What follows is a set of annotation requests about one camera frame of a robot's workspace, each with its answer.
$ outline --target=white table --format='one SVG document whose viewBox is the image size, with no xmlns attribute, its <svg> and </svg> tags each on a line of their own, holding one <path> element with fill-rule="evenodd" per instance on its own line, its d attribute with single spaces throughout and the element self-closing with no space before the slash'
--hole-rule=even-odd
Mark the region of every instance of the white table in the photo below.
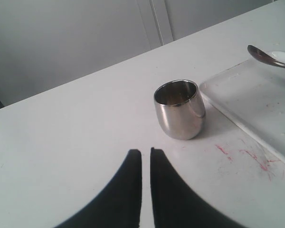
<svg viewBox="0 0 285 228">
<path fill-rule="evenodd" d="M 248 44 L 285 51 L 285 0 L 1 109 L 0 228 L 58 225 L 93 199 L 135 148 L 143 155 L 140 227 L 154 227 L 153 146 L 235 221 L 284 228 L 283 163 L 266 162 L 275 157 L 208 103 L 206 128 L 189 141 L 166 136 L 153 105 L 161 84 L 179 78 L 199 84 L 248 59 Z"/>
</svg>

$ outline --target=metal cup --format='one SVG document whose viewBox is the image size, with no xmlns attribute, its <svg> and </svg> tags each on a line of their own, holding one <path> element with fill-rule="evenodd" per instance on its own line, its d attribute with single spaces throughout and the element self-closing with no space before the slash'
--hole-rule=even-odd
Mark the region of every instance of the metal cup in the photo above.
<svg viewBox="0 0 285 228">
<path fill-rule="evenodd" d="M 206 111 L 198 86 L 189 80 L 176 80 L 154 93 L 158 121 L 163 131 L 174 139 L 188 140 L 202 129 Z"/>
</svg>

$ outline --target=white tray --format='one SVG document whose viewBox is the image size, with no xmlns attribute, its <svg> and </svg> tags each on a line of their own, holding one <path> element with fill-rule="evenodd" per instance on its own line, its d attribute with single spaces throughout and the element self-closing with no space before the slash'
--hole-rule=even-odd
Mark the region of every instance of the white tray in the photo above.
<svg viewBox="0 0 285 228">
<path fill-rule="evenodd" d="M 285 61 L 285 52 L 269 52 Z M 285 163 L 285 69 L 247 60 L 200 85 L 203 96 Z"/>
</svg>

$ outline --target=metal spoon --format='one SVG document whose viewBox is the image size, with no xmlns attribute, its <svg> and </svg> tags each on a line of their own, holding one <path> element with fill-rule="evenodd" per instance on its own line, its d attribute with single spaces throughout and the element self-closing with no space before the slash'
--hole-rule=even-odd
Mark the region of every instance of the metal spoon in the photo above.
<svg viewBox="0 0 285 228">
<path fill-rule="evenodd" d="M 282 63 L 282 62 L 272 58 L 271 56 L 266 54 L 264 51 L 258 49 L 255 46 L 248 45 L 247 50 L 252 55 L 253 58 L 255 58 L 256 60 L 258 60 L 262 63 L 272 65 L 275 67 L 277 66 L 277 67 L 285 68 L 285 63 Z"/>
</svg>

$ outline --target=cup rim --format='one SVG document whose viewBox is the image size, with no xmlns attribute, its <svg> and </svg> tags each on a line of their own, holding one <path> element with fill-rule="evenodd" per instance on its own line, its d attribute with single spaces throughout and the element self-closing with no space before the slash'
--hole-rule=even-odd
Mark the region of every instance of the cup rim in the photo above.
<svg viewBox="0 0 285 228">
<path fill-rule="evenodd" d="M 195 91 L 195 93 L 194 93 L 191 97 L 189 97 L 187 100 L 184 100 L 183 102 L 180 102 L 180 103 L 176 103 L 176 104 L 162 104 L 162 103 L 159 103 L 159 102 L 156 100 L 156 98 L 155 98 L 157 92 L 158 92 L 160 89 L 162 89 L 163 87 L 165 87 L 166 85 L 172 84 L 172 83 L 175 83 L 175 82 L 189 82 L 189 83 L 193 84 L 193 85 L 196 87 L 196 91 Z M 199 87 L 198 87 L 198 85 L 197 85 L 195 82 L 190 81 L 190 80 L 187 80 L 187 79 L 178 79 L 178 80 L 169 81 L 169 82 L 167 82 L 167 83 L 161 85 L 160 87 L 158 87 L 158 89 L 155 90 L 155 92 L 154 92 L 153 98 L 154 98 L 154 101 L 155 101 L 157 104 L 161 105 L 161 106 L 180 106 L 180 105 L 183 105 L 183 104 L 187 103 L 187 102 L 188 102 L 189 100 L 191 100 L 192 98 L 194 98 L 194 97 L 196 96 L 196 94 L 198 93 L 198 90 L 199 90 Z"/>
</svg>

